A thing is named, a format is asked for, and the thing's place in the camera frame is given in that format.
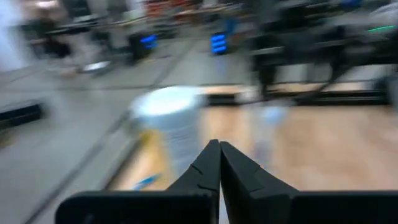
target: wooden surface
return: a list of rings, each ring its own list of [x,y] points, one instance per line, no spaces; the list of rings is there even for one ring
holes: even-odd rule
[[[322,85],[322,83],[314,83],[314,84],[299,84],[299,83],[291,83],[291,84],[279,84],[275,85],[274,89],[283,90],[283,91],[310,91],[315,89],[316,87]],[[325,91],[351,91],[351,90],[363,90],[367,87],[366,82],[348,82],[348,83],[339,83],[337,85],[332,85],[327,88]]]
[[[345,84],[349,85],[336,88],[362,88]],[[207,90],[239,91],[241,86]],[[212,107],[202,113],[206,126],[203,145],[217,138],[252,156],[247,107]],[[272,173],[300,190],[398,189],[397,121],[393,111],[383,106],[293,108],[277,128],[272,148]],[[167,162],[159,157],[159,150],[159,146],[147,144],[129,160],[110,189],[129,190],[141,179],[166,170]],[[167,178],[165,175],[146,190],[165,189]]]

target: person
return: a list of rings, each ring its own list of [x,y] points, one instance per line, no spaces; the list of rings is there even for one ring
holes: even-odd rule
[[[63,37],[50,34],[51,31],[57,30],[57,23],[51,19],[50,11],[39,9],[34,27],[37,38],[32,40],[32,44],[41,45],[46,54],[55,55],[57,58],[65,58],[72,54],[71,47]]]

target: white lid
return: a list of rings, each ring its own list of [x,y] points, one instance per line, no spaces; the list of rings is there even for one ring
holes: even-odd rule
[[[202,91],[194,86],[173,86],[136,98],[130,105],[130,118],[140,119],[155,129],[176,128],[196,122],[203,104]]]

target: white bottle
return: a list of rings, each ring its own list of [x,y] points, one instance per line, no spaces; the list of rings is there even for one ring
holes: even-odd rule
[[[253,159],[271,173],[273,171],[271,167],[272,141],[275,129],[286,119],[291,105],[292,102],[289,100],[274,100],[253,105]]]

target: concrete floor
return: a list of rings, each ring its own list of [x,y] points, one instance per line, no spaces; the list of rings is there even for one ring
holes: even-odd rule
[[[40,67],[0,74],[0,106],[40,98],[49,112],[46,119],[16,128],[14,144],[0,150],[2,223],[52,223],[57,202],[74,193],[60,187],[80,178],[69,185],[95,189],[102,172],[117,169],[113,163],[125,153],[129,136],[114,129],[136,96],[169,85],[250,84],[244,54],[214,57],[206,45],[198,39],[175,41],[168,48],[170,57],[156,59],[163,53],[154,54],[150,62],[120,65],[96,78],[60,78]],[[359,68],[346,81],[376,77],[381,70]],[[304,65],[283,67],[279,81],[299,82],[303,71]],[[104,146],[110,133],[115,137]],[[87,168],[90,159],[96,160],[96,167]],[[82,170],[85,176],[77,175]],[[87,188],[82,183],[90,178],[96,180]],[[43,206],[51,198],[56,200]]]

